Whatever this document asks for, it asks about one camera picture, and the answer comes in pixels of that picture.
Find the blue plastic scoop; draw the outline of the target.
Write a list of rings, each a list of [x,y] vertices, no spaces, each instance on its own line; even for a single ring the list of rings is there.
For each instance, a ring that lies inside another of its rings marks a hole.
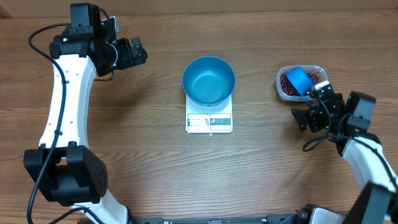
[[[304,102],[306,102],[308,107],[312,108],[310,102],[306,99],[305,94],[312,88],[313,82],[305,70],[301,67],[295,67],[291,71],[287,72],[286,76],[289,82],[303,98]]]

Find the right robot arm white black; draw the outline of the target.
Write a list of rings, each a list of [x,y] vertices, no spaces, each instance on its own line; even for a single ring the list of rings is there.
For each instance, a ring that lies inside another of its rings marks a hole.
[[[304,152],[315,149],[324,140],[336,145],[338,154],[351,167],[361,191],[346,215],[307,204],[288,223],[397,223],[397,175],[384,157],[379,138],[369,133],[370,118],[376,99],[352,91],[347,100],[335,93],[331,85],[310,90],[317,103],[292,114],[300,130],[324,134],[303,146]]]

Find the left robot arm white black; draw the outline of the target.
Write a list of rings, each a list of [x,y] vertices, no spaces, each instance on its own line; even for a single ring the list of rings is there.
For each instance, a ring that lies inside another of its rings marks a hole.
[[[70,12],[45,54],[53,65],[50,111],[38,148],[24,153],[24,167],[33,193],[70,213],[80,211],[92,223],[134,223],[108,189],[107,168],[90,151],[86,124],[93,82],[145,63],[147,53],[138,37],[118,39],[118,20],[99,6],[76,3]]]

